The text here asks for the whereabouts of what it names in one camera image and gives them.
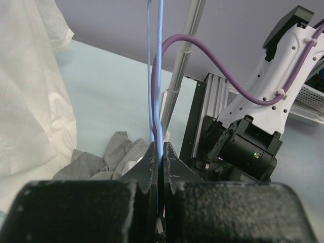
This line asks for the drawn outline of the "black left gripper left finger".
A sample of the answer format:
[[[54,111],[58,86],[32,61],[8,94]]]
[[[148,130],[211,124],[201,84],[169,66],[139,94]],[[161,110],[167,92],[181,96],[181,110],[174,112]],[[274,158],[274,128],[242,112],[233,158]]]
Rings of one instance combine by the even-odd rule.
[[[7,215],[8,242],[155,242],[156,145],[118,180],[32,181]]]

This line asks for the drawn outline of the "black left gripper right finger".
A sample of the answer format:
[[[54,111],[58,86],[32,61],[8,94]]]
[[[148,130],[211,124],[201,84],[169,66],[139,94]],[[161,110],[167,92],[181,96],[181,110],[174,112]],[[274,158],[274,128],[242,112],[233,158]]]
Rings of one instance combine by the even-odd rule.
[[[169,142],[163,160],[167,242],[316,242],[290,187],[204,181]]]

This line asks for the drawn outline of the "grey t shirt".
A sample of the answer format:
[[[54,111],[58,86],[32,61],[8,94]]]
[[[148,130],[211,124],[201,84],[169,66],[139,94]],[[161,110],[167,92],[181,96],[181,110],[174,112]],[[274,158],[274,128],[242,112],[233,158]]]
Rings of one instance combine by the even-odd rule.
[[[57,172],[52,180],[117,180],[142,159],[148,147],[141,138],[131,141],[126,131],[115,132],[103,157],[75,149],[71,163]]]

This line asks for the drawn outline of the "white t shirt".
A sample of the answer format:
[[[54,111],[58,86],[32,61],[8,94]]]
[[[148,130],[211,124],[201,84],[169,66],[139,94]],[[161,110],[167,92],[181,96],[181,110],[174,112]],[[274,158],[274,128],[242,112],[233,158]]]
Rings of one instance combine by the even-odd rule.
[[[58,170],[76,120],[55,53],[73,37],[54,1],[1,1],[1,176]]]

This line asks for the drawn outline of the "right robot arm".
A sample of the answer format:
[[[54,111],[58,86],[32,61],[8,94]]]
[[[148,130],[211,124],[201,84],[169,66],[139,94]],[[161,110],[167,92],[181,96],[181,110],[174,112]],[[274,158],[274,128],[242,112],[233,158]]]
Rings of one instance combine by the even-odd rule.
[[[323,56],[323,24],[297,6],[263,44],[265,55],[244,90],[218,115],[204,117],[197,160],[211,181],[270,181],[289,111]]]

